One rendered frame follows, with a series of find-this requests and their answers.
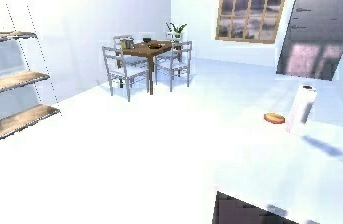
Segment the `white dining chair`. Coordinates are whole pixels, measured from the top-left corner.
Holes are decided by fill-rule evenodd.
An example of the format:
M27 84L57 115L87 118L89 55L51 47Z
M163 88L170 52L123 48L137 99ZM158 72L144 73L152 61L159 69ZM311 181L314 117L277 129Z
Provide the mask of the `white dining chair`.
M122 49L103 46L102 55L111 95L114 95L114 81L123 82L128 102L131 101L131 89L139 77L147 82L146 88L149 88L149 69L147 67L129 66Z
M113 42L116 53L131 53L135 48L134 38L132 35L114 36Z
M182 72L186 74L187 85L190 85L191 73L191 52L192 42L172 42L169 59L160 59L155 57L154 75L155 81L158 81L158 72L164 70L169 76L169 89L173 91L173 80Z

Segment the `orange round plate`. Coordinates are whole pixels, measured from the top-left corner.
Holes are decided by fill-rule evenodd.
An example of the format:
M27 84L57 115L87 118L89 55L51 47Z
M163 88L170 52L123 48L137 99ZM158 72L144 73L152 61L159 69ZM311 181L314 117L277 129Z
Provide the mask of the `orange round plate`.
M272 124L283 124L285 122L285 118L276 113L266 113L264 115L264 120Z

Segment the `wooden framed window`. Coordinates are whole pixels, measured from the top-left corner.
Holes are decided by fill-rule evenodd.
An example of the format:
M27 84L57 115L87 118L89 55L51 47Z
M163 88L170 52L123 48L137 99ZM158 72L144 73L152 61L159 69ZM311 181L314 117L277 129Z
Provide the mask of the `wooden framed window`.
M285 0L219 0L216 40L273 44Z

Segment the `green house plant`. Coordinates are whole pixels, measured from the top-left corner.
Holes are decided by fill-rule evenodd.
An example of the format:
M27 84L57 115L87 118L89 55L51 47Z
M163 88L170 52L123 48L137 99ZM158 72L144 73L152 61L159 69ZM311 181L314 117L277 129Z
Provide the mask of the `green house plant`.
M186 24L183 24L181 26L176 26L174 23L167 23L166 26L168 29L166 36L172 42L179 42L182 40L182 32L184 28L186 27Z

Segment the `brown wooden dining table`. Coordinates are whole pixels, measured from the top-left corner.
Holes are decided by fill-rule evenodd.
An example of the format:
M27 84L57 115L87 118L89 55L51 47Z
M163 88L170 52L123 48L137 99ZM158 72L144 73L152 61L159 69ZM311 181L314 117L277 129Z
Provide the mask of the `brown wooden dining table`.
M160 49L149 49L148 45L152 43L163 44L164 46ZM169 52L171 50L178 49L180 50L181 47L177 46L176 44L172 43L171 41L158 41L152 40L149 43L137 43L135 44L135 48L131 53L123 53L124 55L129 56L138 56L144 57L147 59L148 63L148 70L149 70L149 93L153 94L153 78L152 73L154 72L154 58L158 55Z

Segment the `wooden shelf unit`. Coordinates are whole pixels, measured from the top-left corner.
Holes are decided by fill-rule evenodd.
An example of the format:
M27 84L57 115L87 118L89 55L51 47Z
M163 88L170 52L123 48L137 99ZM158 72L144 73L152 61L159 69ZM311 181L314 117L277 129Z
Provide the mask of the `wooden shelf unit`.
M0 32L0 42L18 39L36 38L37 35L33 32L12 31ZM50 76L45 73L35 71L22 71L0 78L0 93L24 87L26 85L35 84L39 81L48 80ZM44 120L55 114L58 114L58 108L46 105L37 104L31 108L0 119L0 140L7 138L10 135L20 132L25 128L35 125L40 120Z

